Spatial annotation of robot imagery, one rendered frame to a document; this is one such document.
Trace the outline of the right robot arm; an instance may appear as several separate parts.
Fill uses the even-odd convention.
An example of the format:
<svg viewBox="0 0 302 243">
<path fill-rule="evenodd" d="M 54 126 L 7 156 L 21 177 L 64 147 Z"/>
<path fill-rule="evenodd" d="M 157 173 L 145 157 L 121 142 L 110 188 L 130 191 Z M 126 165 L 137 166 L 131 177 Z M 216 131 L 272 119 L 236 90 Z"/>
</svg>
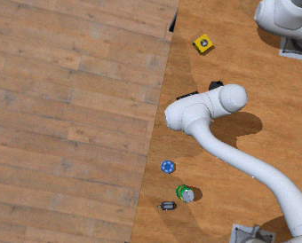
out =
<svg viewBox="0 0 302 243">
<path fill-rule="evenodd" d="M 302 55 L 302 0 L 262 0 L 255 21 L 267 33 L 287 37 L 284 52 Z"/>
</svg>

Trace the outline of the green drink can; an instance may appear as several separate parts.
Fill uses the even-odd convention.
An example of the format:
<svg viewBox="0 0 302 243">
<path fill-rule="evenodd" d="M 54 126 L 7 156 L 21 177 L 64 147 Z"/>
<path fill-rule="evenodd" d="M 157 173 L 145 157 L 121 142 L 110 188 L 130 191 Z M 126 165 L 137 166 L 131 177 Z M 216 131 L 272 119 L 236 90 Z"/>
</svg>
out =
<svg viewBox="0 0 302 243">
<path fill-rule="evenodd" d="M 195 197 L 194 191 L 183 184 L 177 187 L 176 194 L 182 201 L 186 203 L 191 202 Z"/>
</svg>

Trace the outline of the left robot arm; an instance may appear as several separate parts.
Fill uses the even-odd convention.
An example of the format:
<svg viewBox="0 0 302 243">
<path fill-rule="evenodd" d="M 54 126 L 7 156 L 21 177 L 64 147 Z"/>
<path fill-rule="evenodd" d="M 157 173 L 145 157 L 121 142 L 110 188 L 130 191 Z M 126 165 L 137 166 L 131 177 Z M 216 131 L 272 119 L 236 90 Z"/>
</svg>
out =
<svg viewBox="0 0 302 243">
<path fill-rule="evenodd" d="M 164 111 L 166 126 L 194 137 L 208 153 L 264 184 L 276 197 L 292 236 L 283 243 L 302 243 L 302 191 L 279 169 L 218 140 L 211 133 L 212 119 L 234 114 L 248 102 L 246 89 L 227 84 L 200 94 L 181 98 Z M 271 243 L 254 224 L 252 232 L 235 232 L 235 243 Z M 262 238 L 261 238 L 262 237 Z"/>
</svg>

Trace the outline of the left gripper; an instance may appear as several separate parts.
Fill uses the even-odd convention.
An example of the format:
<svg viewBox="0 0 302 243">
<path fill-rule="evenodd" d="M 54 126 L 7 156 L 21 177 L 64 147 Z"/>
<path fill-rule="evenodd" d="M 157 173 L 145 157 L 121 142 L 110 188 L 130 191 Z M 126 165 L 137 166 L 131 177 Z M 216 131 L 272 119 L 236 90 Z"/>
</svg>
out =
<svg viewBox="0 0 302 243">
<path fill-rule="evenodd" d="M 221 82 L 221 81 L 211 82 L 209 90 L 216 89 L 217 87 L 220 87 L 220 86 L 224 86 L 223 82 Z"/>
</svg>

